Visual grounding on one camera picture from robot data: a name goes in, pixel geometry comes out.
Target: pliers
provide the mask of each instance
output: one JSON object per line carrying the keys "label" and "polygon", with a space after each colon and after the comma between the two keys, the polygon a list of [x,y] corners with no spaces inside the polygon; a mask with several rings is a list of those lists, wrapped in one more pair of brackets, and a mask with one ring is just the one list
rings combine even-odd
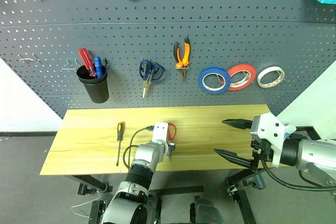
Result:
{"label": "pliers", "polygon": [[174,59],[176,61],[176,69],[178,69],[181,73],[182,82],[185,80],[186,71],[189,68],[189,55],[190,55],[190,41],[188,37],[184,38],[184,56],[181,60],[180,58],[180,48],[179,43],[175,41],[174,43]]}

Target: black cable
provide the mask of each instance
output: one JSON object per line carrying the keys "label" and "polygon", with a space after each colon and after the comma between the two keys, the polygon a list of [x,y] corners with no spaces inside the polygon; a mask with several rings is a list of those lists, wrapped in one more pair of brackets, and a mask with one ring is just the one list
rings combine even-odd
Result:
{"label": "black cable", "polygon": [[129,149],[129,151],[128,151],[128,165],[127,164],[125,164],[125,162],[124,162],[124,165],[128,168],[128,169],[130,169],[130,163],[131,163],[131,145],[132,145],[132,143],[133,143],[133,139],[134,139],[134,137],[139,133],[139,132],[141,132],[141,131],[144,131],[144,130],[148,130],[148,131],[153,131],[154,130],[154,125],[150,125],[150,126],[147,126],[147,127],[145,127],[145,128],[142,128],[142,129],[139,129],[138,131],[136,131],[134,134],[133,134],[133,136],[131,137],[131,141],[130,141],[130,145],[129,145],[129,148],[127,148],[126,150],[128,150]]}
{"label": "black cable", "polygon": [[[136,131],[136,132],[133,134],[129,146],[132,145],[133,138],[135,137],[135,135],[137,135],[139,132],[144,131],[144,130],[146,130],[146,127],[145,127],[145,128],[142,128],[142,129],[140,129],[140,130],[138,130],[138,131]],[[129,151],[128,151],[128,169],[130,168],[130,163],[131,163],[131,148],[130,148]]]}
{"label": "black cable", "polygon": [[126,152],[128,149],[131,150],[132,147],[139,147],[138,145],[130,145],[130,146],[127,146],[127,148],[125,149],[124,153],[122,154],[122,161],[124,163],[124,165],[127,167],[127,169],[129,170],[130,169],[130,166],[126,163],[125,161],[125,156],[126,156]]}
{"label": "black cable", "polygon": [[264,160],[261,161],[262,166],[264,167],[267,174],[274,179],[279,184],[286,186],[288,188],[294,189],[294,190],[302,190],[302,191],[335,191],[336,186],[322,186],[322,187],[312,187],[312,186],[300,186],[300,185],[293,185],[290,183],[287,183],[280,178],[278,178],[274,173],[271,172],[271,170],[268,168],[266,162]]}
{"label": "black cable", "polygon": [[320,184],[317,184],[317,183],[315,183],[315,182],[313,182],[313,181],[310,181],[309,179],[306,179],[306,178],[303,176],[301,170],[299,171],[299,176],[300,176],[300,178],[301,178],[303,181],[305,181],[305,182],[307,182],[307,183],[310,183],[310,184],[313,185],[313,186],[323,187],[323,186],[320,185]]}

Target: scissor blade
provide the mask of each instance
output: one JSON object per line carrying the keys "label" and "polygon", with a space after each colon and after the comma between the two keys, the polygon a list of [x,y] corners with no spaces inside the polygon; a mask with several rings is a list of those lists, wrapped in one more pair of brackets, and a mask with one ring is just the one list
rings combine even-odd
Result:
{"label": "scissor blade", "polygon": [[147,94],[147,91],[148,91],[148,82],[147,81],[143,81],[143,85],[142,85],[142,98],[144,98]]}
{"label": "scissor blade", "polygon": [[185,81],[185,76],[187,74],[187,71],[185,69],[182,70],[182,82]]}

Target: wire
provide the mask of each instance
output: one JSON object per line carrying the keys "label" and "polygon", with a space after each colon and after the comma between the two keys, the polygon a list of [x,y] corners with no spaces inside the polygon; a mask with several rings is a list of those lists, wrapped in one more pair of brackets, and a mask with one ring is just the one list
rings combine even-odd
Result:
{"label": "wire", "polygon": [[[168,139],[169,139],[170,141],[172,141],[172,140],[175,138],[175,136],[176,136],[177,129],[176,129],[176,126],[175,126],[173,123],[169,123],[168,125],[173,126],[174,129],[175,129],[175,133],[174,133],[173,137],[171,137],[170,131],[169,131],[169,129],[168,129]],[[132,143],[133,143],[133,139],[135,138],[135,136],[136,136],[139,132],[144,131],[144,130],[153,131],[153,130],[154,130],[154,125],[150,125],[150,126],[147,126],[147,127],[145,127],[145,128],[142,128],[142,129],[137,130],[137,131],[133,134],[133,136],[131,137],[130,145],[126,148],[126,150],[124,151],[124,153],[123,153],[123,155],[122,155],[122,161],[123,161],[124,165],[125,165],[128,169],[130,169],[130,166],[131,166],[131,165],[130,165],[130,164],[131,164],[131,148],[132,148],[132,147],[139,147],[138,145],[132,145]],[[125,156],[126,156],[126,152],[127,152],[127,150],[128,150],[128,164],[125,162]]]}
{"label": "wire", "polygon": [[336,186],[319,186],[319,187],[312,187],[312,186],[300,186],[300,185],[293,185],[290,183],[287,183],[280,178],[278,178],[276,175],[274,175],[273,172],[268,168],[266,162],[264,160],[261,161],[262,166],[264,167],[267,174],[274,179],[279,184],[286,186],[288,188],[294,189],[294,190],[302,190],[302,191],[335,191]]}
{"label": "wire", "polygon": [[126,166],[126,168],[129,170],[130,169],[130,166],[126,163],[125,161],[125,156],[126,156],[126,152],[128,149],[131,150],[132,147],[136,147],[138,148],[139,146],[138,145],[130,145],[130,146],[127,146],[127,148],[125,149],[124,153],[122,154],[122,162],[124,163],[124,166]]}
{"label": "wire", "polygon": [[[131,141],[130,141],[130,145],[129,145],[129,146],[132,145],[132,142],[133,142],[134,137],[135,137],[139,132],[144,131],[144,130],[146,130],[146,129],[147,129],[147,127],[142,128],[142,129],[136,131],[136,132],[133,134],[132,138],[131,138]],[[130,150],[128,151],[128,166],[126,166],[128,169],[130,168],[130,163],[131,163],[131,148],[129,148],[129,149],[130,149]]]}
{"label": "wire", "polygon": [[[173,137],[170,135],[169,126],[172,126],[175,129],[175,133],[174,133]],[[176,136],[176,133],[177,133],[177,129],[176,129],[175,124],[168,123],[168,139],[169,139],[169,141],[173,141],[174,140],[174,138]]]}
{"label": "wire", "polygon": [[303,176],[301,170],[299,171],[299,176],[300,176],[300,178],[301,178],[303,181],[305,181],[305,182],[307,182],[307,183],[310,183],[310,184],[312,184],[313,186],[323,187],[323,186],[320,185],[320,184],[317,184],[317,183],[315,183],[315,182],[313,182],[313,181],[310,181],[310,180],[306,179],[306,178]]}
{"label": "wire", "polygon": [[97,191],[97,193],[98,193],[98,196],[99,196],[97,199],[93,199],[93,200],[90,200],[90,201],[88,201],[88,202],[84,202],[84,203],[82,203],[82,204],[80,204],[80,205],[72,206],[72,207],[71,207],[71,211],[72,211],[72,213],[73,213],[74,215],[78,215],[78,216],[81,216],[81,217],[84,217],[84,218],[90,218],[90,216],[87,216],[87,215],[80,215],[79,213],[75,212],[75,211],[74,211],[74,208],[75,208],[75,207],[81,207],[81,206],[83,206],[83,205],[85,205],[85,204],[88,204],[88,203],[94,202],[95,200],[100,199],[101,196],[100,196],[99,191]]}

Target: white wall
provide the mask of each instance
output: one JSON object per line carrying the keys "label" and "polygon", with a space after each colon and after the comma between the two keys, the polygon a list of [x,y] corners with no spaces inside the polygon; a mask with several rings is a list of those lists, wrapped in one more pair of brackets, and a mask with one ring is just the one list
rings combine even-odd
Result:
{"label": "white wall", "polygon": [[2,59],[0,73],[0,132],[57,131],[61,118]]}
{"label": "white wall", "polygon": [[296,126],[314,126],[320,137],[336,138],[336,61],[278,119]]}

